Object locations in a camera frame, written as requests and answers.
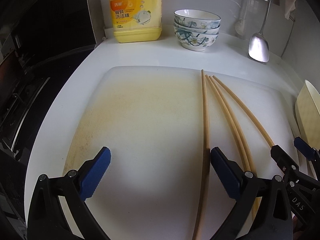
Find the bamboo chopstick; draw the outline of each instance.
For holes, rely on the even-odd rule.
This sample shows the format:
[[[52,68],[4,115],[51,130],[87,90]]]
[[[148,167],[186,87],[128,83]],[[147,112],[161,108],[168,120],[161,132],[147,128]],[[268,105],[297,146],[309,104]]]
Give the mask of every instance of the bamboo chopstick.
[[[204,211],[208,197],[209,171],[210,171],[210,130],[209,130],[209,107],[207,98],[207,87],[204,72],[201,70],[202,80],[202,102],[203,102],[203,160],[199,205],[196,217],[196,224],[192,235],[192,240],[200,238],[200,231],[204,221]]]
[[[243,143],[243,146],[244,146],[244,150],[245,150],[245,153],[247,155],[247,158],[248,158],[248,162],[249,162],[249,166],[250,166],[250,170],[251,172],[257,176],[257,170],[256,170],[256,166],[254,165],[254,162],[253,162],[253,159],[252,159],[252,155],[251,155],[251,151],[249,149],[249,145],[248,145],[248,142],[247,140],[245,139],[244,137],[244,134],[243,134],[243,131],[240,127],[240,124],[238,122],[238,119],[236,118],[235,116],[235,113],[233,112],[233,110],[231,109],[228,101],[226,100],[226,98],[224,97],[224,95],[222,94],[220,88],[217,86],[217,84],[215,83],[214,79],[212,78],[212,76],[209,76],[209,78],[211,79],[213,85],[215,86],[215,88],[217,89],[219,95],[221,96],[221,99],[222,101],[225,103],[229,113],[230,113],[230,116],[233,120],[233,122],[235,123],[235,126],[236,126],[236,129],[238,130],[238,133],[239,133],[239,136],[240,136],[240,139]]]
[[[208,75],[205,75],[205,77],[208,79],[209,84],[210,84],[210,86],[211,86],[211,88],[213,90],[213,93],[215,94],[215,96],[216,96],[216,98],[217,98],[217,100],[219,102],[219,105],[221,106],[222,111],[223,111],[223,113],[224,113],[224,115],[225,115],[225,117],[226,117],[226,119],[228,121],[229,127],[230,127],[230,129],[232,131],[232,135],[233,135],[233,137],[234,137],[234,139],[236,141],[236,145],[237,145],[237,148],[238,148],[239,153],[240,153],[242,165],[243,165],[245,170],[249,171],[249,170],[251,170],[250,169],[250,164],[249,164],[247,155],[245,153],[244,145],[243,145],[243,143],[241,141],[239,132],[238,132],[238,130],[236,128],[236,125],[235,125],[235,123],[234,123],[234,121],[233,121],[233,119],[232,119],[232,117],[231,117],[231,115],[230,115],[230,113],[228,111],[228,108],[227,108],[225,102],[222,100],[222,97],[219,94],[219,92],[216,89],[216,87],[214,86],[212,80],[209,78]]]
[[[244,169],[246,171],[253,172],[255,174],[255,176],[257,176],[257,171],[255,168],[254,162],[252,160],[252,156],[251,156],[251,152],[250,152],[248,143],[244,137],[244,134],[242,132],[242,129],[239,125],[239,122],[238,122],[234,112],[232,111],[229,103],[227,102],[227,100],[225,99],[223,94],[221,93],[221,90],[219,89],[219,87],[215,83],[214,79],[212,77],[209,77],[208,75],[205,75],[205,76],[208,79],[209,84],[210,84],[213,92],[215,93],[215,96],[218,99],[218,102],[219,102],[219,104],[223,110],[223,113],[225,114],[225,117],[228,121],[228,124],[232,130],[232,134],[235,138]],[[252,220],[254,220],[254,218],[258,212],[258,208],[259,208],[259,200],[256,198],[254,201],[253,207],[252,207]]]
[[[266,130],[263,128],[261,123],[258,121],[258,119],[253,115],[253,113],[249,110],[249,108],[240,100],[239,97],[235,95],[224,83],[222,83],[216,76],[213,76],[213,78],[231,95],[231,97],[239,104],[239,106],[246,112],[246,114],[249,116],[249,118],[252,120],[252,122],[255,124],[255,126],[258,128],[262,136],[267,141],[268,145],[272,147],[275,145],[266,132]]]

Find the dish soap bottle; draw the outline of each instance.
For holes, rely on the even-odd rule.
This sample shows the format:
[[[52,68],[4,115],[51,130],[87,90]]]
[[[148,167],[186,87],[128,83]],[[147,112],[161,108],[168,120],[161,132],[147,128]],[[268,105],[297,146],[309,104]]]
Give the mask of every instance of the dish soap bottle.
[[[110,0],[114,36],[120,43],[155,41],[162,26],[162,0]]]

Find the cream bowl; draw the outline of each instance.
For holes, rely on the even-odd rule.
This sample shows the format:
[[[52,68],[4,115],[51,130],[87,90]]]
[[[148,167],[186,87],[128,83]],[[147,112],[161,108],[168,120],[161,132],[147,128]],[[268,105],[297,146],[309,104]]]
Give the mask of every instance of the cream bowl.
[[[174,12],[174,21],[184,27],[215,29],[220,25],[220,16],[206,11],[184,9]]]

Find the cutting board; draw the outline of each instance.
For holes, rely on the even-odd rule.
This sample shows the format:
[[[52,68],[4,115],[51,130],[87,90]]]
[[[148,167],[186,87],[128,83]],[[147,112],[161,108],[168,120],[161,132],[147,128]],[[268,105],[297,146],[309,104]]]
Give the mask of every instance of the cutting board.
[[[233,90],[274,143],[298,163],[279,91],[231,76],[206,74],[215,74]],[[228,123],[207,87],[210,147],[220,147],[242,167]],[[258,176],[282,175],[252,121],[224,95],[247,138]],[[201,184],[202,109],[199,70],[125,66],[112,68],[102,78],[79,122],[64,174],[94,158],[103,146],[111,150],[111,164],[86,204],[112,240],[192,238]],[[212,237],[234,203],[211,167],[201,239]],[[66,214],[71,221],[70,213]],[[242,233],[251,223],[249,216]],[[78,232],[74,222],[70,224]]]

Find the stacked bowls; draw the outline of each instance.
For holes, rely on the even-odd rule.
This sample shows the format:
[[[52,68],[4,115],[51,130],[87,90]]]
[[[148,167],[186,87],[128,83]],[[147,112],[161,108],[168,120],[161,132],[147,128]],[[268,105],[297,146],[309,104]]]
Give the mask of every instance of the stacked bowls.
[[[216,41],[220,21],[218,15],[210,12],[178,10],[174,12],[174,32],[184,48],[203,51]]]

